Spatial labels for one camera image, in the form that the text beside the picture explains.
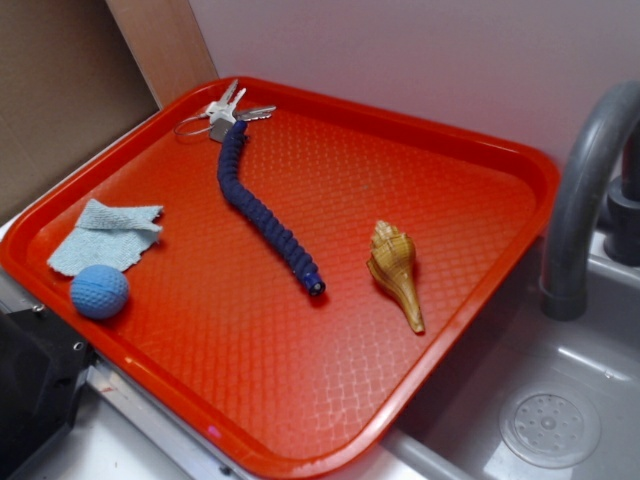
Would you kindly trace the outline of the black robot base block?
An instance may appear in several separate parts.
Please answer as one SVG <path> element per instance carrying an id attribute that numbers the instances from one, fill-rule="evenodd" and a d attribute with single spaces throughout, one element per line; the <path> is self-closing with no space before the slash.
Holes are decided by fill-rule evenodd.
<path id="1" fill-rule="evenodd" d="M 94 350 L 43 305 L 1 315 L 1 477 L 72 431 Z"/>

